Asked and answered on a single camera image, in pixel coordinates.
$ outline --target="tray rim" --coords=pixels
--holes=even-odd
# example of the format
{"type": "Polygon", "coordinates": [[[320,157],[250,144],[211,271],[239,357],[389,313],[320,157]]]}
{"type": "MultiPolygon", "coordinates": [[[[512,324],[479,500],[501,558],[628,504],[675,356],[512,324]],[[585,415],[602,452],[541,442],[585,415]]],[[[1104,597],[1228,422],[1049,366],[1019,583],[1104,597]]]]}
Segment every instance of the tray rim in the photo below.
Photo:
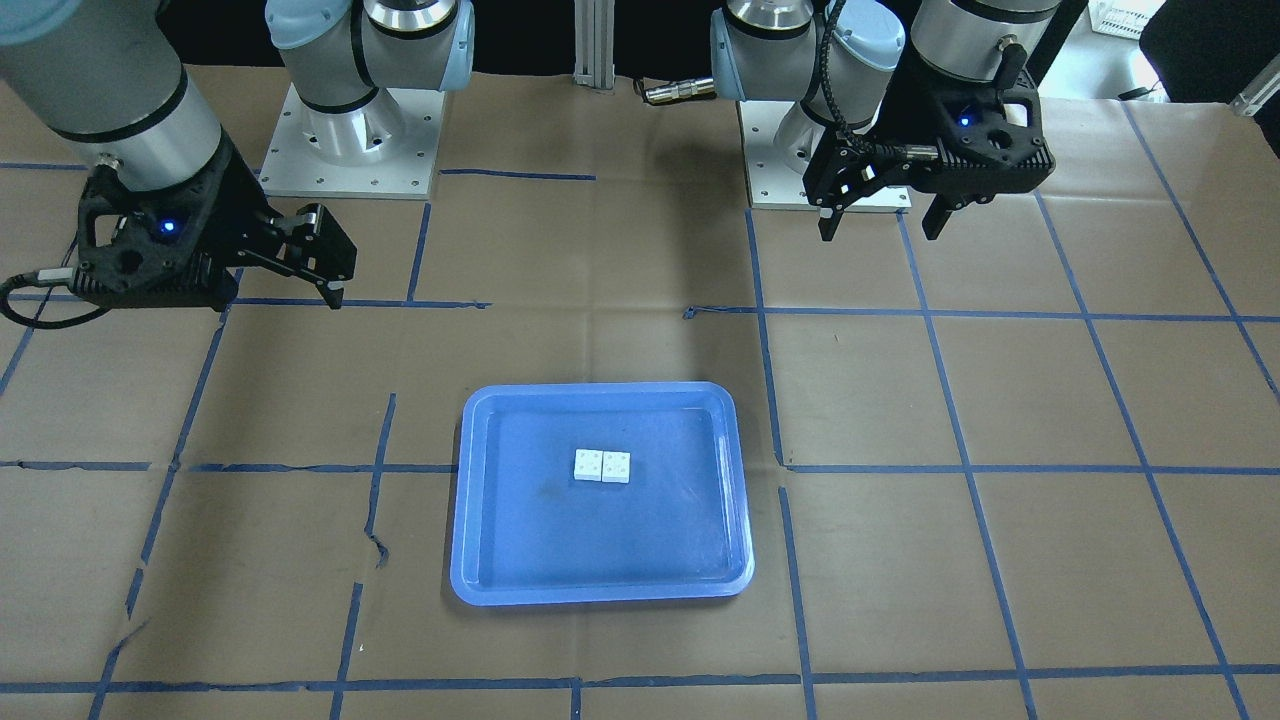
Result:
{"type": "Polygon", "coordinates": [[[460,427],[457,497],[453,506],[453,537],[449,551],[449,584],[453,592],[468,605],[516,606],[516,605],[564,605],[577,602],[621,602],[640,600],[678,600],[731,597],[741,593],[755,575],[755,548],[751,541],[750,507],[746,497],[746,475],[742,464],[741,438],[737,428],[737,409],[733,397],[723,387],[709,380],[658,380],[658,382],[609,382],[609,383],[558,383],[558,384],[497,384],[476,389],[462,409],[460,427]],[[472,455],[477,446],[470,442],[474,437],[477,411],[481,405],[494,397],[543,396],[543,395],[620,395],[635,392],[666,392],[672,395],[695,395],[710,397],[724,410],[726,423],[717,428],[717,437],[724,437],[726,460],[728,461],[728,492],[735,510],[735,518],[726,523],[739,536],[744,556],[741,571],[724,580],[684,582],[662,584],[609,584],[609,585],[563,585],[547,588],[481,589],[466,580],[463,564],[467,560],[467,528],[479,519],[479,506],[471,509],[471,475],[474,474],[472,455]]]}

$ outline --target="blue tape line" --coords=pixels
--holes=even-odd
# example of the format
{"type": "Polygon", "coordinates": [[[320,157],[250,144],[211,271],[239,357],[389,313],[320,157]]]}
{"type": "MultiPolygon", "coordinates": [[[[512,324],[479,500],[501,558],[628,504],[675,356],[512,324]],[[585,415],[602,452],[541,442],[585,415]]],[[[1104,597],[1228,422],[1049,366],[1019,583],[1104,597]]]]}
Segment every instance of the blue tape line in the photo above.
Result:
{"type": "Polygon", "coordinates": [[[1016,680],[1018,670],[934,670],[927,673],[818,673],[819,685],[899,684],[899,683],[973,683],[1016,680]]]}
{"type": "Polygon", "coordinates": [[[573,678],[568,693],[568,720],[582,720],[582,679],[573,678]]]}
{"type": "Polygon", "coordinates": [[[84,165],[72,163],[0,163],[4,170],[87,170],[84,165]]]}
{"type": "Polygon", "coordinates": [[[68,460],[0,460],[0,468],[22,468],[23,470],[88,470],[93,473],[145,473],[150,462],[93,462],[68,460]]]}
{"type": "MultiPolygon", "coordinates": [[[[1208,252],[1204,251],[1204,246],[1201,243],[1199,236],[1196,234],[1196,228],[1192,227],[1190,218],[1187,217],[1183,204],[1178,200],[1178,193],[1174,192],[1174,187],[1169,184],[1169,178],[1165,177],[1165,170],[1160,167],[1160,161],[1156,160],[1156,154],[1152,152],[1151,145],[1147,143],[1147,136],[1142,133],[1142,128],[1138,127],[1138,120],[1133,117],[1133,111],[1129,110],[1128,105],[1121,102],[1120,109],[1124,110],[1125,118],[1129,119],[1129,127],[1132,127],[1134,135],[1138,136],[1138,142],[1142,143],[1142,151],[1147,154],[1147,160],[1151,161],[1151,167],[1156,170],[1156,177],[1160,178],[1160,184],[1165,187],[1169,200],[1172,201],[1174,210],[1178,210],[1178,217],[1183,220],[1183,227],[1187,228],[1187,234],[1192,238],[1192,245],[1196,246],[1196,252],[1199,255],[1201,263],[1203,263],[1204,269],[1208,270],[1208,277],[1213,281],[1213,287],[1217,288],[1217,293],[1222,297],[1222,304],[1226,305],[1226,311],[1231,315],[1231,319],[1235,320],[1235,327],[1240,331],[1240,337],[1244,338],[1244,345],[1249,347],[1249,354],[1253,355],[1253,361],[1258,365],[1258,370],[1262,372],[1262,378],[1266,379],[1267,387],[1271,388],[1271,395],[1277,402],[1280,402],[1280,388],[1276,387],[1276,380],[1271,377],[1271,370],[1267,369],[1267,364],[1262,360],[1258,347],[1253,343],[1253,338],[1249,337],[1249,331],[1240,320],[1240,314],[1236,311],[1235,304],[1231,302],[1231,297],[1226,293],[1226,286],[1222,284],[1222,279],[1217,277],[1217,270],[1213,269],[1213,263],[1210,261],[1208,252]]],[[[1236,705],[1240,710],[1242,717],[1247,716],[1248,712],[1244,710],[1243,702],[1236,705]]]]}
{"type": "MultiPolygon", "coordinates": [[[[963,473],[964,465],[783,465],[792,473],[806,474],[884,474],[884,475],[913,475],[913,474],[940,474],[963,473]]],[[[1225,468],[1225,466],[1181,466],[1181,465],[970,465],[973,473],[979,475],[992,475],[1001,473],[1027,473],[1027,474],[1069,474],[1069,473],[1146,473],[1151,470],[1157,475],[1240,475],[1240,477],[1271,477],[1280,475],[1280,468],[1225,468]]]]}
{"type": "Polygon", "coordinates": [[[1037,680],[1071,678],[1178,678],[1221,675],[1217,665],[1128,665],[1120,667],[1041,667],[1028,670],[1037,680]]]}
{"type": "MultiPolygon", "coordinates": [[[[239,297],[234,305],[269,305],[269,306],[306,306],[306,307],[328,307],[324,300],[319,297],[239,297]]],[[[493,302],[483,302],[479,300],[467,301],[444,301],[444,300],[343,300],[343,307],[401,307],[401,309],[434,309],[434,310],[458,310],[458,309],[476,309],[484,310],[492,306],[493,302]]]]}
{"type": "MultiPolygon", "coordinates": [[[[417,462],[384,462],[383,473],[438,474],[457,473],[457,465],[422,465],[417,462]]],[[[374,465],[287,465],[283,462],[201,462],[187,468],[188,473],[351,473],[374,471],[374,465]]]]}
{"type": "Polygon", "coordinates": [[[794,673],[762,675],[628,675],[607,680],[584,680],[584,688],[707,688],[721,685],[799,685],[794,673]]]}
{"type": "Polygon", "coordinates": [[[911,282],[915,284],[915,295],[920,300],[920,309],[925,310],[924,329],[929,336],[929,347],[933,350],[933,364],[937,365],[938,382],[942,384],[942,397],[946,400],[947,416],[951,419],[951,432],[955,434],[956,450],[960,452],[960,464],[964,465],[965,484],[969,487],[969,501],[973,503],[973,512],[978,520],[978,532],[982,536],[982,548],[987,555],[987,566],[991,569],[991,580],[996,589],[996,601],[1000,603],[1000,615],[1005,621],[1005,633],[1009,635],[1009,648],[1014,656],[1014,669],[1018,671],[1018,684],[1023,691],[1023,703],[1027,706],[1028,720],[1037,720],[1036,698],[1032,694],[1032,683],[1027,676],[1027,662],[1023,660],[1021,643],[1018,642],[1018,629],[1014,626],[1014,612],[1009,605],[1009,596],[1005,593],[1005,582],[1000,573],[1000,561],[996,559],[996,547],[991,541],[991,528],[987,527],[987,514],[982,507],[982,495],[978,492],[978,480],[974,478],[973,466],[969,460],[969,447],[964,439],[964,430],[960,428],[960,414],[956,410],[955,396],[951,393],[951,380],[947,378],[947,366],[942,360],[942,346],[938,343],[938,333],[933,327],[933,318],[929,316],[929,299],[924,292],[924,281],[920,277],[920,268],[915,261],[915,251],[911,249],[911,236],[906,229],[906,220],[900,214],[897,217],[899,234],[902,236],[902,247],[906,251],[906,264],[911,268],[911,282]]]}
{"type": "Polygon", "coordinates": [[[333,703],[329,706],[329,720],[342,717],[342,696],[347,687],[347,671],[351,670],[351,648],[356,644],[356,620],[360,619],[360,597],[365,592],[362,583],[351,585],[351,606],[347,610],[347,629],[342,634],[342,656],[338,660],[337,685],[333,691],[333,703]]]}
{"type": "MultiPolygon", "coordinates": [[[[914,307],[765,307],[769,315],[854,315],[890,318],[989,318],[1011,320],[1129,320],[1142,323],[1234,323],[1231,315],[1190,315],[1190,314],[1132,314],[1132,313],[1048,313],[1039,310],[916,310],[914,307]]],[[[685,309],[685,319],[700,313],[750,314],[755,307],[745,305],[691,305],[685,309]]],[[[1274,315],[1242,315],[1239,319],[1249,323],[1280,323],[1274,315]]]]}
{"type": "MultiPolygon", "coordinates": [[[[14,293],[12,300],[24,302],[38,302],[42,297],[38,293],[14,293]]],[[[74,295],[54,293],[49,302],[82,302],[74,295]]],[[[244,297],[237,300],[241,305],[311,305],[324,306],[319,299],[287,299],[287,297],[244,297]]],[[[484,310],[493,302],[480,301],[429,301],[429,300],[347,300],[344,305],[352,307],[476,307],[484,310]]],[[[765,307],[769,315],[869,315],[869,316],[905,316],[923,318],[925,314],[934,318],[992,318],[992,319],[1029,319],[1029,320],[1128,320],[1133,323],[1234,323],[1236,319],[1244,323],[1280,324],[1280,315],[1189,315],[1189,314],[1161,314],[1161,313],[1047,313],[1038,310],[915,310],[911,307],[765,307]]],[[[690,320],[701,313],[750,315],[758,310],[749,305],[690,305],[685,309],[685,319],[690,320]]]]}
{"type": "Polygon", "coordinates": [[[1236,675],[1280,675],[1280,665],[1272,662],[1231,665],[1231,673],[1236,675]]]}
{"type": "Polygon", "coordinates": [[[404,301],[412,302],[413,293],[417,292],[417,277],[422,272],[422,254],[426,252],[426,228],[431,222],[431,204],[422,205],[422,220],[417,225],[417,249],[413,250],[413,269],[408,273],[408,290],[404,291],[404,301]]]}
{"type": "Polygon", "coordinates": [[[129,593],[124,596],[124,614],[132,620],[133,607],[138,603],[138,593],[142,592],[142,568],[133,569],[133,580],[129,582],[129,593]]]}
{"type": "Polygon", "coordinates": [[[517,173],[512,170],[484,170],[480,168],[449,168],[440,170],[442,176],[489,176],[497,178],[524,178],[524,179],[563,179],[595,182],[595,176],[582,176],[573,173],[517,173]]]}
{"type": "MultiPolygon", "coordinates": [[[[1133,123],[1132,115],[1129,117],[1129,122],[1133,123]]],[[[1044,197],[1038,190],[1034,195],[1036,204],[1039,206],[1041,215],[1044,218],[1044,227],[1048,228],[1050,240],[1053,242],[1053,250],[1057,251],[1059,260],[1062,263],[1062,269],[1066,273],[1068,283],[1071,286],[1071,293],[1075,296],[1075,302],[1079,305],[1080,313],[1087,314],[1089,311],[1088,305],[1085,305],[1084,293],[1080,292],[1080,286],[1075,279],[1075,272],[1071,269],[1071,264],[1066,259],[1066,250],[1062,247],[1062,241],[1057,234],[1057,225],[1053,224],[1053,218],[1048,213],[1044,197]]],[[[1235,708],[1240,715],[1240,720],[1249,720],[1249,711],[1244,707],[1244,698],[1240,696],[1240,689],[1236,687],[1235,678],[1231,675],[1231,669],[1226,661],[1226,652],[1222,650],[1222,643],[1219,641],[1217,632],[1213,629],[1213,620],[1208,615],[1208,609],[1204,606],[1204,600],[1201,597],[1199,587],[1196,584],[1196,578],[1192,575],[1190,564],[1188,564],[1187,555],[1183,552],[1181,542],[1178,539],[1178,532],[1174,529],[1169,509],[1165,507],[1165,498],[1160,492],[1160,484],[1156,482],[1156,475],[1152,471],[1147,451],[1143,448],[1142,438],[1138,436],[1138,428],[1133,421],[1133,415],[1129,413],[1129,405],[1125,402],[1124,395],[1120,392],[1120,383],[1116,380],[1115,372],[1111,368],[1111,361],[1107,359],[1107,352],[1102,347],[1102,338],[1098,336],[1098,329],[1093,320],[1085,319],[1084,327],[1089,331],[1089,338],[1093,341],[1093,350],[1097,352],[1098,361],[1102,364],[1102,372],[1107,377],[1107,384],[1111,387],[1111,395],[1115,396],[1116,406],[1120,409],[1120,416],[1124,419],[1125,430],[1129,433],[1129,439],[1133,442],[1134,452],[1138,454],[1138,462],[1142,464],[1147,478],[1147,487],[1151,489],[1151,497],[1156,503],[1156,510],[1160,512],[1160,520],[1165,525],[1165,533],[1169,536],[1169,542],[1172,546],[1174,556],[1178,559],[1178,565],[1181,568],[1183,578],[1187,582],[1187,589],[1190,592],[1192,600],[1196,602],[1196,610],[1199,612],[1201,623],[1204,625],[1204,633],[1208,635],[1210,644],[1213,646],[1213,655],[1217,657],[1219,669],[1222,678],[1226,680],[1226,687],[1231,692],[1231,700],[1235,702],[1235,708]]]]}
{"type": "Polygon", "coordinates": [[[187,468],[188,473],[371,473],[372,465],[284,465],[280,462],[202,462],[187,468]]]}
{"type": "Polygon", "coordinates": [[[1158,475],[1280,475],[1280,468],[1184,468],[1152,465],[1149,470],[1158,475]]]}
{"type": "Polygon", "coordinates": [[[369,482],[369,518],[365,520],[365,536],[378,546],[378,565],[383,568],[390,557],[390,551],[383,544],[378,534],[374,533],[374,523],[378,520],[378,498],[383,491],[383,465],[387,462],[387,441],[392,437],[392,420],[396,418],[396,393],[387,398],[387,414],[383,415],[383,429],[378,433],[378,451],[374,454],[372,478],[369,482]]]}
{"type": "Polygon", "coordinates": [[[108,693],[297,693],[333,692],[333,680],[284,680],[279,683],[164,683],[155,680],[127,680],[111,683],[108,693]]]}
{"type": "Polygon", "coordinates": [[[0,683],[0,694],[88,694],[97,683],[0,683]]]}
{"type": "Polygon", "coordinates": [[[778,465],[782,460],[782,428],[778,423],[778,393],[773,386],[773,357],[769,355],[769,323],[764,313],[764,281],[760,275],[760,251],[755,242],[755,220],[751,209],[745,210],[746,242],[751,251],[751,279],[755,284],[755,322],[760,331],[760,359],[764,365],[764,393],[769,401],[769,432],[773,434],[773,457],[778,465]]]}
{"type": "MultiPolygon", "coordinates": [[[[1194,676],[1221,675],[1217,665],[1121,665],[1110,667],[1029,667],[1028,676],[1036,680],[1073,678],[1140,678],[1140,676],[1194,676]]],[[[1276,664],[1231,665],[1236,675],[1280,675],[1276,664]]],[[[814,673],[818,685],[842,684],[908,684],[908,683],[965,683],[989,680],[1015,680],[1016,670],[925,670],[920,673],[814,673]]],[[[159,680],[119,680],[108,685],[113,693],[200,693],[200,692],[344,692],[378,691],[454,691],[454,689],[572,689],[582,688],[680,688],[680,687],[736,687],[736,685],[799,685],[800,675],[632,675],[604,680],[579,678],[445,678],[445,679],[385,679],[385,680],[282,680],[275,683],[166,683],[159,680]]],[[[99,688],[99,682],[41,682],[0,683],[0,694],[88,694],[99,688]]]]}
{"type": "Polygon", "coordinates": [[[737,315],[751,315],[759,313],[755,307],[745,305],[690,305],[685,307],[685,319],[692,320],[699,313],[728,313],[737,315]]]}
{"type": "Polygon", "coordinates": [[[111,675],[115,674],[115,664],[120,660],[120,651],[146,626],[147,624],[142,623],[137,628],[133,628],[129,634],[120,638],[120,642],[115,643],[115,647],[106,653],[106,662],[102,664],[102,675],[99,678],[97,687],[93,691],[93,703],[88,710],[88,720],[97,720],[102,715],[102,703],[106,701],[106,691],[111,684],[111,675]]]}
{"type": "Polygon", "coordinates": [[[787,544],[787,575],[791,579],[791,609],[796,619],[796,644],[800,653],[800,685],[804,688],[805,717],[818,720],[818,701],[813,692],[813,665],[809,662],[809,629],[804,620],[804,596],[800,593],[800,561],[796,559],[796,538],[791,527],[791,501],[787,488],[778,488],[778,507],[782,511],[782,538],[787,544]]]}
{"type": "Polygon", "coordinates": [[[964,465],[783,465],[792,473],[808,474],[884,474],[884,475],[910,475],[910,474],[940,474],[964,473],[964,465]]]}
{"type": "Polygon", "coordinates": [[[572,678],[442,678],[348,680],[346,692],[376,691],[553,691],[568,689],[572,678]]]}
{"type": "Polygon", "coordinates": [[[151,514],[151,524],[147,525],[147,537],[142,543],[141,560],[143,566],[151,561],[151,551],[155,550],[156,536],[160,532],[160,518],[164,515],[164,506],[169,501],[169,492],[173,489],[174,477],[182,466],[182,451],[187,447],[187,437],[191,434],[191,427],[196,421],[196,413],[200,410],[200,400],[205,396],[205,384],[209,382],[209,373],[214,368],[214,357],[218,355],[218,347],[223,343],[223,332],[227,329],[227,318],[230,311],[230,306],[221,311],[218,322],[218,329],[214,331],[214,336],[209,341],[209,351],[205,352],[205,363],[201,365],[200,375],[196,378],[196,387],[191,391],[191,402],[187,404],[187,415],[182,420],[182,429],[178,432],[177,443],[174,443],[173,457],[169,460],[169,470],[165,473],[164,484],[160,486],[160,497],[156,498],[156,506],[151,514]]]}
{"type": "Polygon", "coordinates": [[[385,462],[384,473],[419,473],[425,475],[448,475],[458,471],[457,465],[420,465],[415,462],[385,462]]]}

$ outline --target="white dice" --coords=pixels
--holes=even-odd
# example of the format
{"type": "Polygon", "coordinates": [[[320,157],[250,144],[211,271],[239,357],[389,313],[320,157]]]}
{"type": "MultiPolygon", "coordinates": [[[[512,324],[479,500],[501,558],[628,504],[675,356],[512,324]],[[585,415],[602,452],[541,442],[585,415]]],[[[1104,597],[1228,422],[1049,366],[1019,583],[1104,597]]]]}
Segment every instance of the white dice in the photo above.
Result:
{"type": "Polygon", "coordinates": [[[605,452],[600,462],[600,480],[605,483],[631,482],[631,454],[605,452]]]}
{"type": "Polygon", "coordinates": [[[599,450],[579,450],[573,455],[573,479],[600,482],[604,454],[599,450]]]}
{"type": "Polygon", "coordinates": [[[595,483],[630,483],[631,454],[579,448],[573,454],[573,479],[595,483]]]}

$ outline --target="black chair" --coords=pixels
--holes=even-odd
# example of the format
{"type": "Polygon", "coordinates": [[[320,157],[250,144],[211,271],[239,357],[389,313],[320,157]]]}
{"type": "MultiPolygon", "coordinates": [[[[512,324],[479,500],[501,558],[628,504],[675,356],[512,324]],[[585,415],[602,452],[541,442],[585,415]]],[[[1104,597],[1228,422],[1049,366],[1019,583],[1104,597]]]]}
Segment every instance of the black chair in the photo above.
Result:
{"type": "MultiPolygon", "coordinates": [[[[1138,46],[1174,102],[1230,102],[1280,54],[1280,1],[1167,0],[1138,46]]],[[[1280,158],[1280,95],[1254,119],[1280,158]]]]}

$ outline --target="black cable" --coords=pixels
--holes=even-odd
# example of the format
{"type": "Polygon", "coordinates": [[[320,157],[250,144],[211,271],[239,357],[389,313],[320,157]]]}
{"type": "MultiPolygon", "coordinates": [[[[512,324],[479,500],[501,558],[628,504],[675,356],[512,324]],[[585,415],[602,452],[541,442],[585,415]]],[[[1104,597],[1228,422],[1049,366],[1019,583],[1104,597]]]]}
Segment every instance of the black cable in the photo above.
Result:
{"type": "Polygon", "coordinates": [[[845,3],[846,0],[836,0],[822,28],[822,41],[818,42],[818,83],[822,86],[822,99],[827,102],[827,110],[831,111],[836,132],[841,140],[858,149],[858,145],[851,140],[854,133],[849,132],[849,123],[845,122],[845,115],[836,102],[836,94],[831,88],[831,36],[835,35],[836,23],[840,20],[840,12],[845,9],[845,3]]]}
{"type": "Polygon", "coordinates": [[[822,40],[818,42],[818,85],[822,87],[822,99],[827,102],[827,109],[831,110],[831,127],[849,145],[855,156],[873,156],[890,163],[901,161],[906,158],[905,149],[901,146],[872,142],[852,132],[849,122],[845,120],[845,114],[840,111],[840,104],[836,102],[836,94],[831,88],[831,36],[836,32],[840,12],[845,9],[845,3],[846,0],[836,0],[831,5],[831,14],[827,17],[822,31],[822,40]]]}
{"type": "Polygon", "coordinates": [[[84,324],[90,320],[96,320],[102,315],[106,315],[108,307],[96,307],[88,313],[79,315],[77,318],[69,318],[67,320],[41,320],[37,318],[28,318],[26,315],[19,315],[17,310],[9,305],[9,295],[24,287],[47,287],[38,282],[36,273],[23,273],[20,275],[14,275],[3,283],[0,283],[0,315],[9,318],[14,323],[27,328],[35,328],[37,331],[61,331],[67,328],[74,328],[76,325],[84,324]]]}

